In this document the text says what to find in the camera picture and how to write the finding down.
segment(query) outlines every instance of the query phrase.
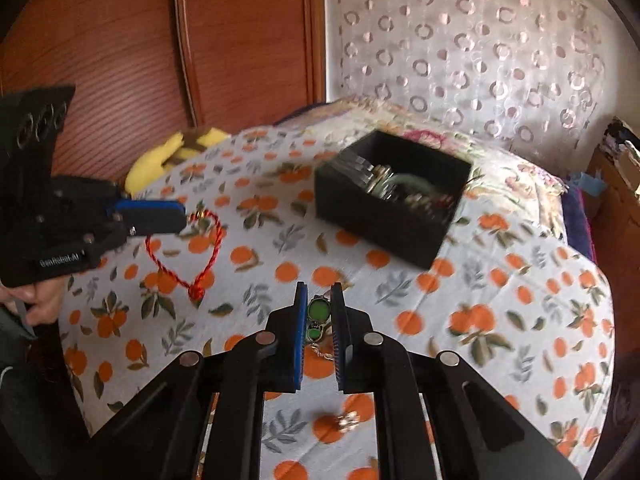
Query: bedsheet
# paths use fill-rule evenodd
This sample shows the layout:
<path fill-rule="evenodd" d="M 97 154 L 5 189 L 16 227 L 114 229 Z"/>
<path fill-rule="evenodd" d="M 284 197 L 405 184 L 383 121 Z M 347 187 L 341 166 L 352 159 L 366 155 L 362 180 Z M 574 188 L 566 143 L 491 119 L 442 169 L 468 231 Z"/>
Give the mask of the bedsheet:
<path fill-rule="evenodd" d="M 201 203 L 225 225 L 194 304 L 132 239 L 73 276 L 60 319 L 65 360 L 95 433 L 180 352 L 230 349 L 291 304 L 342 282 L 349 306 L 413 352 L 459 352 L 584 474 L 607 409 L 614 354 L 606 278 L 576 251 L 482 197 L 464 197 L 431 269 L 316 218 L 313 168 L 339 147 L 268 126 L 227 139 L 143 194 Z M 190 281 L 212 248 L 207 221 L 151 240 Z M 305 349 L 302 390 L 267 394 L 263 479 L 376 478 L 372 398 L 337 391 L 331 361 Z M 337 431 L 356 411 L 359 425 Z"/>

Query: open box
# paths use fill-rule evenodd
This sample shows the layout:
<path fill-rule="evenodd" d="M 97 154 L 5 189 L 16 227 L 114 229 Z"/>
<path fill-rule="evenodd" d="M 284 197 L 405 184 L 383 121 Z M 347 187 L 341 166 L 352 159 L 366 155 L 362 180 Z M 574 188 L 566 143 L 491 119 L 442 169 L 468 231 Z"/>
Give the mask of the open box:
<path fill-rule="evenodd" d="M 379 130 L 347 150 L 374 166 L 390 166 L 394 174 L 409 173 L 428 180 L 454 197 L 454 209 L 471 172 L 471 164 L 464 160 Z M 316 208 L 320 218 L 425 269 L 431 267 L 449 229 L 449 224 L 430 221 L 404 203 L 366 193 L 329 162 L 316 168 Z"/>

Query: bed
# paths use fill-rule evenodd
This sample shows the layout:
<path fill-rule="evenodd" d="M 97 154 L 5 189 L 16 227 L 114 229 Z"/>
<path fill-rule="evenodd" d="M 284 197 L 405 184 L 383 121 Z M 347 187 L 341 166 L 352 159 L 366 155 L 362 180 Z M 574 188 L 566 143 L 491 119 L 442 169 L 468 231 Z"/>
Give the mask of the bed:
<path fill-rule="evenodd" d="M 464 156 L 481 170 L 431 269 L 316 218 L 314 166 L 373 128 Z M 407 349 L 459 352 L 584 475 L 612 380 L 609 285 L 566 243 L 564 185 L 495 153 L 464 134 L 433 131 L 402 108 L 350 98 L 245 130 L 175 168 L 143 196 L 181 200 L 189 212 L 199 203 L 215 210 L 222 248 L 201 303 L 158 273 L 136 239 L 69 281 L 60 332 L 90 433 L 180 352 L 222 352 L 260 330 L 270 311 L 290 303 L 297 280 L 311 295 L 340 281 L 346 303 Z M 211 248 L 208 222 L 150 243 L 188 281 Z M 377 477 L 372 399 L 338 393 L 333 373 L 330 360 L 305 348 L 302 391 L 267 394 L 261 478 Z M 342 434 L 335 417 L 352 411 L 360 422 Z"/>

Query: wooden door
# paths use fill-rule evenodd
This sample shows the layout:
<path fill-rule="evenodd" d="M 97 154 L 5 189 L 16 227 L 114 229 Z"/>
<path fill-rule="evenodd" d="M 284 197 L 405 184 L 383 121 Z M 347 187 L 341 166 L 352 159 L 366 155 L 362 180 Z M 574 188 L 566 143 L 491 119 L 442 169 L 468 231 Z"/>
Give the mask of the wooden door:
<path fill-rule="evenodd" d="M 324 0 L 176 0 L 199 125 L 230 133 L 324 100 Z"/>

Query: metal screw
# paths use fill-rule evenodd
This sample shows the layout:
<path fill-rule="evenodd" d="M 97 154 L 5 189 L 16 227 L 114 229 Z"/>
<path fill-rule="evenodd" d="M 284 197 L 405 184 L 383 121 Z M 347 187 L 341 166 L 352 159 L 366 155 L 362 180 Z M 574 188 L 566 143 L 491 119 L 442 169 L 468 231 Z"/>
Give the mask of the metal screw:
<path fill-rule="evenodd" d="M 193 366 L 198 364 L 200 355 L 197 352 L 185 352 L 180 356 L 180 364 L 182 366 Z"/>
<path fill-rule="evenodd" d="M 276 341 L 276 335 L 273 332 L 267 332 L 263 330 L 262 332 L 258 332 L 255 335 L 255 341 L 258 345 L 270 345 L 274 341 Z"/>
<path fill-rule="evenodd" d="M 378 332 L 369 332 L 364 335 L 364 342 L 371 346 L 382 345 L 384 338 Z"/>
<path fill-rule="evenodd" d="M 458 366 L 460 364 L 460 357 L 455 352 L 443 352 L 440 354 L 440 361 L 447 366 Z"/>

